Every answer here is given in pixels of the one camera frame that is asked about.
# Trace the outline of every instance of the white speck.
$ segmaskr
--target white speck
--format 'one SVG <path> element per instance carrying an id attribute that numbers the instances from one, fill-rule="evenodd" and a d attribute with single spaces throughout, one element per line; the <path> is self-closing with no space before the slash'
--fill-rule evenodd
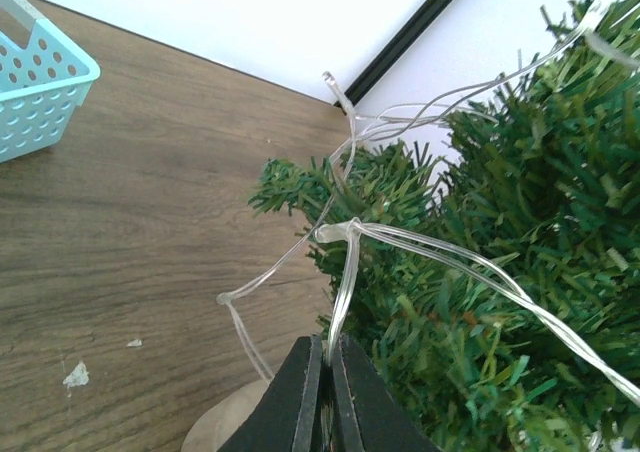
<path id="1" fill-rule="evenodd" d="M 87 385 L 89 383 L 89 371 L 84 362 L 80 361 L 76 368 L 73 369 L 67 377 L 62 381 L 62 385 L 66 385 L 67 389 L 71 387 L 79 387 L 81 385 Z"/>

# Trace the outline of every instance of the string light wire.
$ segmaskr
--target string light wire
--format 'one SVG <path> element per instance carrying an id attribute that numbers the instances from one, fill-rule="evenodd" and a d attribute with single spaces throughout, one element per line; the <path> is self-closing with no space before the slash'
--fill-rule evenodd
<path id="1" fill-rule="evenodd" d="M 441 94 L 434 98 L 433 100 L 427 103 L 419 103 L 419 104 L 399 104 L 394 105 L 385 109 L 382 113 L 377 116 L 368 116 L 357 114 L 353 104 L 349 101 L 346 95 L 342 92 L 342 89 L 338 86 L 336 80 L 333 76 L 326 72 L 324 74 L 324 80 L 329 86 L 329 88 L 333 91 L 334 95 L 338 99 L 343 111 L 347 115 L 349 121 L 349 131 L 350 136 L 347 141 L 345 141 L 338 149 L 331 154 L 330 163 L 336 164 L 338 160 L 343 156 L 343 154 L 349 150 L 349 158 L 346 162 L 342 173 L 342 184 L 346 183 L 346 178 L 349 176 L 351 168 L 353 166 L 353 160 L 355 157 L 356 146 L 358 143 L 371 141 L 384 141 L 390 140 L 400 135 L 404 134 L 406 131 L 419 128 L 426 125 L 440 125 L 442 126 L 443 118 L 446 117 L 453 110 L 465 110 L 471 113 L 476 113 L 478 115 L 484 115 L 477 111 L 474 111 L 469 108 L 465 108 L 461 104 L 471 100 L 473 97 L 491 90 L 495 87 L 503 85 L 515 78 L 518 78 L 537 67 L 543 65 L 549 60 L 554 59 L 565 50 L 567 50 L 571 45 L 575 43 L 580 37 L 584 36 L 585 41 L 589 47 L 592 48 L 595 52 L 601 54 L 602 56 L 625 65 L 630 69 L 637 70 L 640 68 L 640 61 L 634 58 L 631 55 L 627 55 L 624 52 L 613 47 L 611 44 L 604 41 L 600 38 L 595 30 L 599 25 L 600 21 L 605 16 L 609 4 L 614 2 L 615 0 L 595 0 L 589 9 L 587 10 L 585 16 L 580 21 L 578 26 L 569 33 L 569 35 L 560 43 L 558 43 L 550 53 L 545 55 L 544 57 L 534 61 L 530 65 L 520 68 L 518 71 L 511 73 L 509 75 L 501 75 L 495 80 L 489 82 L 482 82 L 479 84 L 474 84 L 470 86 L 461 87 L 458 89 L 451 90 L 444 94 Z M 461 92 L 470 92 L 458 100 L 454 101 L 450 105 L 441 104 L 440 101 L 450 97 L 454 94 L 459 94 Z M 413 118 L 405 118 L 405 117 L 396 117 L 389 115 L 394 111 L 399 109 L 407 109 L 407 108 L 416 108 L 421 107 L 418 113 Z M 440 114 L 435 116 L 424 116 L 427 110 L 432 107 L 440 107 L 444 108 Z M 360 133 L 356 132 L 357 122 L 358 121 L 371 121 Z M 462 247 L 458 247 L 453 244 L 449 244 L 447 242 L 439 241 L 437 239 L 419 236 L 417 234 L 403 231 L 400 229 L 394 229 L 389 226 L 384 226 L 380 224 L 362 224 L 359 222 L 357 218 L 353 220 L 343 223 L 343 224 L 332 224 L 332 225 L 323 225 L 324 219 L 331 206 L 333 205 L 334 198 L 330 197 L 327 201 L 325 208 L 323 209 L 320 217 L 313 225 L 313 227 L 286 253 L 284 254 L 270 269 L 268 269 L 265 273 L 260 276 L 254 278 L 247 284 L 242 287 L 232 291 L 225 292 L 219 294 L 217 297 L 217 301 L 219 304 L 226 305 L 230 312 L 234 322 L 234 326 L 238 332 L 238 336 L 240 337 L 240 341 L 242 343 L 245 352 L 249 356 L 252 364 L 258 371 L 260 377 L 269 382 L 273 379 L 273 372 L 271 371 L 269 365 L 264 360 L 264 358 L 259 353 L 255 344 L 249 337 L 249 334 L 240 318 L 240 315 L 236 311 L 236 309 L 232 305 L 232 301 L 241 297 L 245 297 L 249 295 L 258 287 L 260 287 L 264 282 L 266 282 L 271 276 L 273 276 L 284 264 L 286 264 L 291 257 L 312 237 L 314 236 L 318 241 L 328 241 L 328 240 L 347 240 L 348 243 L 348 260 L 345 263 L 345 273 L 343 275 L 343 282 L 340 285 L 338 296 L 336 297 L 336 301 L 334 304 L 334 312 L 332 316 L 332 321 L 330 324 L 330 345 L 329 347 L 333 351 L 335 348 L 335 344 L 337 343 L 337 338 L 340 334 L 340 330 L 342 328 L 342 324 L 344 323 L 344 319 L 348 312 L 349 301 L 351 299 L 351 295 L 353 294 L 353 286 L 355 285 L 355 276 L 357 274 L 357 259 L 359 251 L 359 238 L 360 235 L 367 235 L 374 239 L 380 240 L 382 242 L 386 242 L 388 244 L 394 245 L 396 247 L 403 248 L 405 250 L 415 252 L 417 254 L 428 257 L 432 260 L 438 260 L 442 263 L 445 263 L 453 268 L 456 268 L 460 271 L 463 271 L 469 274 L 471 277 L 479 280 L 480 282 L 486 284 L 492 289 L 500 292 L 505 297 L 514 301 L 521 307 L 532 312 L 542 323 L 544 323 L 569 349 L 571 349 L 574 353 L 582 357 L 585 361 L 590 363 L 592 366 L 600 370 L 611 382 L 617 387 L 622 393 L 624 393 L 630 400 L 632 400 L 636 405 L 640 406 L 640 390 L 633 385 L 630 381 L 622 377 L 616 371 L 611 369 L 596 353 L 593 349 L 591 349 L 575 332 L 573 332 L 566 324 L 564 324 L 561 320 L 555 317 L 553 314 L 550 314 L 546 310 L 537 306 L 533 300 L 522 290 L 522 288 L 508 275 L 504 272 L 500 267 L 493 264 L 489 259 L 485 257 L 479 256 L 471 251 L 468 251 Z M 495 273 L 500 279 L 502 279 L 507 287 L 502 286 L 501 284 L 495 282 L 494 280 L 484 276 L 479 273 L 475 269 L 465 265 L 462 262 L 459 262 L 451 257 L 436 252 L 434 250 L 425 249 L 420 247 L 414 243 L 408 242 L 413 241 L 418 244 L 428 245 L 440 250 L 446 250 L 448 252 L 455 253 L 467 259 L 470 259 L 478 264 L 481 264 L 487 267 L 490 271 Z M 595 447 L 600 443 L 599 434 L 594 434 L 592 440 L 590 441 L 590 447 L 592 450 L 595 450 Z"/>

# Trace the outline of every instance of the black baseboard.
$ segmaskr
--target black baseboard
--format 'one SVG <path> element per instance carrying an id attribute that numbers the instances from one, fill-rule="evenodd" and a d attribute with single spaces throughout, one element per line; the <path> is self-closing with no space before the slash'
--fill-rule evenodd
<path id="1" fill-rule="evenodd" d="M 345 92 L 357 104 L 453 0 L 426 0 Z"/>

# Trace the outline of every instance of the beige tree base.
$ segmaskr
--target beige tree base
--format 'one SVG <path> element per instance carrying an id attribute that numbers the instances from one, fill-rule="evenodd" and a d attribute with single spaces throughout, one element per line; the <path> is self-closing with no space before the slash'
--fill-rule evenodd
<path id="1" fill-rule="evenodd" d="M 263 380 L 237 390 L 209 409 L 191 428 L 182 452 L 216 452 L 249 418 L 267 390 Z"/>

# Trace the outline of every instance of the wooden floor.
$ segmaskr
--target wooden floor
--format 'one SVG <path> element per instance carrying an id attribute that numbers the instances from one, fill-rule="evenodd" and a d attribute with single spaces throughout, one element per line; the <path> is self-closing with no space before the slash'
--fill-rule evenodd
<path id="1" fill-rule="evenodd" d="M 177 451 L 202 413 L 258 378 L 215 297 L 295 241 L 299 221 L 246 206 L 261 166 L 331 152 L 346 123 L 32 1 L 102 77 L 57 146 L 0 164 L 0 450 Z M 237 302 L 274 366 L 315 330 L 324 283 L 300 257 Z M 89 383 L 67 389 L 80 361 Z"/>

